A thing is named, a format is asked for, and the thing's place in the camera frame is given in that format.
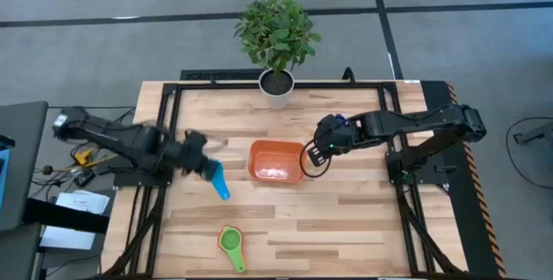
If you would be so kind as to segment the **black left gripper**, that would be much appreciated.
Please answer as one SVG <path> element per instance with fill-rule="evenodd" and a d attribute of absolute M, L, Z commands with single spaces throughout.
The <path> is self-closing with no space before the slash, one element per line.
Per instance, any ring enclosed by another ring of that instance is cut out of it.
<path fill-rule="evenodd" d="M 206 144 L 207 137 L 199 131 L 187 130 L 185 132 L 183 175 L 195 172 L 204 181 L 213 179 L 214 170 L 219 167 L 219 161 L 204 154 L 203 148 Z"/>

